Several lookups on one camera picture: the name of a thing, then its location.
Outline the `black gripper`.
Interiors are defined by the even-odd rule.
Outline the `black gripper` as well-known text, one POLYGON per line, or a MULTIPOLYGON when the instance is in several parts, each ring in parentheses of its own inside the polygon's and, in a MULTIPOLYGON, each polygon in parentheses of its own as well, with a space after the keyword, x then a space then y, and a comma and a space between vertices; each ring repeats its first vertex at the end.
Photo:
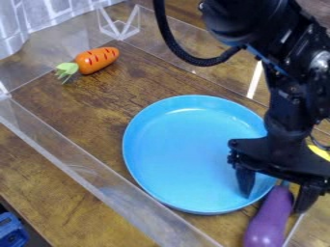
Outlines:
POLYGON ((236 169, 239 192, 249 197, 256 173, 288 180, 300 185, 293 212, 301 214, 330 192, 330 162, 308 149, 311 126, 288 128, 271 114, 265 115, 264 126, 264 137, 228 141, 228 163, 236 169))

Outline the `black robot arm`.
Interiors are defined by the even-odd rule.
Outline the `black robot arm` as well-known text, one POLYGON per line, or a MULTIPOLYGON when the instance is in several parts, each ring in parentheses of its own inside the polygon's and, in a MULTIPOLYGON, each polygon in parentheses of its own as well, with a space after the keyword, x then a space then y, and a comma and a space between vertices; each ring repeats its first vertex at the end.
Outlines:
POLYGON ((267 135, 228 142, 243 195, 257 173, 300 185, 305 212, 330 192, 330 162, 308 149, 312 127, 330 119, 330 36, 295 0, 203 0, 201 18, 216 40, 263 62, 271 94, 267 135))

